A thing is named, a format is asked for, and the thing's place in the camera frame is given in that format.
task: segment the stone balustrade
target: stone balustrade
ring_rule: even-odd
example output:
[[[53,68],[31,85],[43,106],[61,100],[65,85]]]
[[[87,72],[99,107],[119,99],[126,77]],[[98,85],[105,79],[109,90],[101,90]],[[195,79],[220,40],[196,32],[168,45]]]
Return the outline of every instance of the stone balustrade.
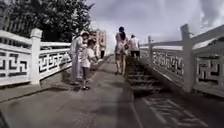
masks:
[[[187,92],[201,92],[224,97],[224,42],[195,48],[224,35],[224,25],[190,37],[188,25],[181,27],[182,40],[151,43],[141,48],[141,62],[175,81]],[[178,46],[179,49],[166,48]]]
[[[42,31],[36,28],[30,38],[0,30],[0,86],[39,84],[71,66],[70,43],[42,42],[41,36]]]

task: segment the white pillar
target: white pillar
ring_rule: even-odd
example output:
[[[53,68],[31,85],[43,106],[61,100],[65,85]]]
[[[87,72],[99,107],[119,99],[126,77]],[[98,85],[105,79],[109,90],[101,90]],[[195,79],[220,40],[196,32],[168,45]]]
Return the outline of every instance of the white pillar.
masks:
[[[34,28],[31,31],[31,84],[36,85],[40,84],[40,75],[39,75],[39,55],[40,55],[40,43],[42,37],[42,30]]]
[[[153,52],[152,52],[152,45],[151,45],[151,37],[148,36],[148,46],[149,46],[149,49],[148,49],[148,57],[149,57],[149,66],[152,68],[153,66]]]
[[[183,43],[183,69],[184,69],[184,86],[183,89],[186,92],[191,92],[192,88],[195,84],[196,80],[196,63],[195,57],[192,52],[193,44],[191,43],[190,36],[189,36],[189,28],[188,25],[185,24],[181,27],[181,34],[182,34],[182,43]]]

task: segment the handrail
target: handrail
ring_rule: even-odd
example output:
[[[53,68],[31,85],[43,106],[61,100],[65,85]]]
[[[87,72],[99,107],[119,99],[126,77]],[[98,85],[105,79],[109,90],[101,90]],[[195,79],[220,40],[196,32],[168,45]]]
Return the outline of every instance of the handrail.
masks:
[[[152,47],[155,46],[182,46],[182,41],[168,41],[168,42],[158,42],[152,43]]]
[[[196,37],[191,38],[191,43],[195,45],[201,42],[205,42],[207,40],[216,39],[218,37],[224,36],[223,31],[224,31],[224,25],[219,26],[217,28],[214,28],[203,34],[200,34]]]
[[[30,49],[22,48],[22,47],[15,47],[15,46],[10,46],[6,44],[0,44],[0,49],[7,50],[7,51],[13,51],[17,53],[25,53],[25,54],[31,54]]]
[[[146,47],[149,46],[149,44],[140,44],[140,47]]]
[[[52,47],[52,46],[70,46],[71,43],[65,42],[41,42],[41,47]]]
[[[193,53],[198,55],[198,54],[224,54],[224,42],[216,42],[216,44],[213,45],[208,45],[206,47],[198,48],[193,50]]]
[[[15,40],[24,44],[32,45],[31,39],[18,36],[16,34],[0,30],[0,37]]]
[[[69,51],[69,48],[63,48],[63,49],[51,49],[51,50],[41,50],[40,54],[49,54],[49,53],[60,53]]]

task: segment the shorts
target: shorts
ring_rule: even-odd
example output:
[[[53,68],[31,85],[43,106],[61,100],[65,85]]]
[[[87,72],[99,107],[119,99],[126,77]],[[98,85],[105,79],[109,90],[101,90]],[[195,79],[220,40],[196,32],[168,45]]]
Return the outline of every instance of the shorts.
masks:
[[[90,68],[82,67],[82,71],[83,71],[83,80],[87,80],[89,77]]]
[[[131,57],[140,57],[140,51],[131,51]]]

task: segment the sky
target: sky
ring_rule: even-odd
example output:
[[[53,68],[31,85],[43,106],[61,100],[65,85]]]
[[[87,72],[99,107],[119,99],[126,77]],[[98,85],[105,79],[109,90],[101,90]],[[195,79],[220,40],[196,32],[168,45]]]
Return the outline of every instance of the sky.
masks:
[[[224,0],[87,0],[95,3],[91,26],[107,31],[108,50],[115,46],[114,35],[120,26],[135,34],[142,43],[153,40],[180,40],[180,27],[189,24],[198,35],[224,21]]]

